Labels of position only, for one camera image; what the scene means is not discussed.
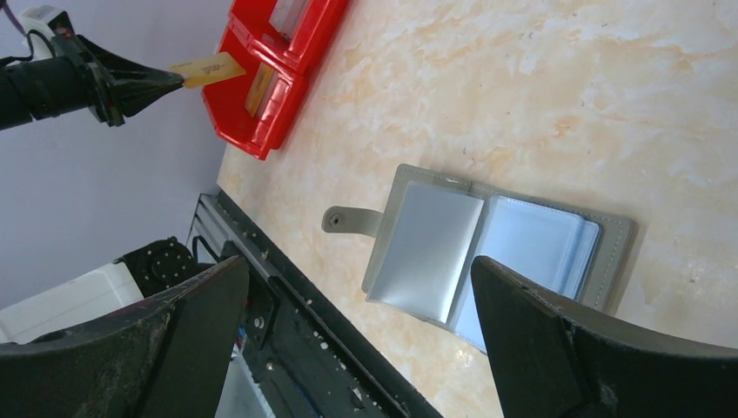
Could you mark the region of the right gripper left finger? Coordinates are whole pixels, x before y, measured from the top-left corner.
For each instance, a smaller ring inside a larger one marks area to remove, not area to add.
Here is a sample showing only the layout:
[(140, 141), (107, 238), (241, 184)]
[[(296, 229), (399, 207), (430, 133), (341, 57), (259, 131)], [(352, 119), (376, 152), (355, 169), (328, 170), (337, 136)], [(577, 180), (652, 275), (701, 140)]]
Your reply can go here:
[(231, 257), (94, 320), (4, 343), (2, 416), (214, 416), (248, 288), (246, 261)]

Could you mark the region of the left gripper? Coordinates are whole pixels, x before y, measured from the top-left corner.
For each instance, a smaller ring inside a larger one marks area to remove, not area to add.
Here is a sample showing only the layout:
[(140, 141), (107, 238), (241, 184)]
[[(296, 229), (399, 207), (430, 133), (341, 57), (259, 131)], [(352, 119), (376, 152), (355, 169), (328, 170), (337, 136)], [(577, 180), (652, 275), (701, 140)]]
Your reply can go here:
[(1, 59), (1, 129), (88, 109), (120, 126), (163, 96), (184, 87), (184, 77), (120, 57), (84, 36), (59, 31), (26, 34), (27, 57)]

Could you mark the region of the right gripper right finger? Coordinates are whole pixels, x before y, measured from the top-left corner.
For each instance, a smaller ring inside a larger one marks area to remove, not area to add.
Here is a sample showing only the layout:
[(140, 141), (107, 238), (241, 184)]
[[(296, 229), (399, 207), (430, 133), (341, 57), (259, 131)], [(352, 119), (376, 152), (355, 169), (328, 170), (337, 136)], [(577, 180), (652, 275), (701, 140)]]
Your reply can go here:
[(606, 315), (485, 256), (471, 279), (504, 416), (736, 416), (735, 349)]

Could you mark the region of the grey card holder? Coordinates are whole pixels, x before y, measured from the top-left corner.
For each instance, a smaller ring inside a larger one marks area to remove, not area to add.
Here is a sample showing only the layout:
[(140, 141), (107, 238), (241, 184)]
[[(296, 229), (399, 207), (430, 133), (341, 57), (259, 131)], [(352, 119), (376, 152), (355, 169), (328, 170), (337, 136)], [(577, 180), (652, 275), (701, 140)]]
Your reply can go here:
[(372, 237), (368, 301), (485, 349), (471, 283), (479, 256), (603, 310), (630, 247), (633, 220), (510, 192), (414, 165), (397, 168), (383, 211), (333, 206), (326, 233)]

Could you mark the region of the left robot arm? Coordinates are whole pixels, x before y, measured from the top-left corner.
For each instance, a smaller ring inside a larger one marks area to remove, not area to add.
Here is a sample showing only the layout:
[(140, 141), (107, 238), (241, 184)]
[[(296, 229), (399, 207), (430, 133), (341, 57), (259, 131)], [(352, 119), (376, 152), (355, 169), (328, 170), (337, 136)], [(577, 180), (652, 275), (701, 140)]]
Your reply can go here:
[[(118, 127), (163, 96), (185, 86), (177, 73), (137, 64), (110, 53), (69, 29), (39, 38), (47, 58), (1, 60), (1, 128), (7, 130), (88, 109), (102, 124)], [(130, 269), (116, 261), (22, 300), (1, 311), (1, 342), (24, 344), (141, 301)]]

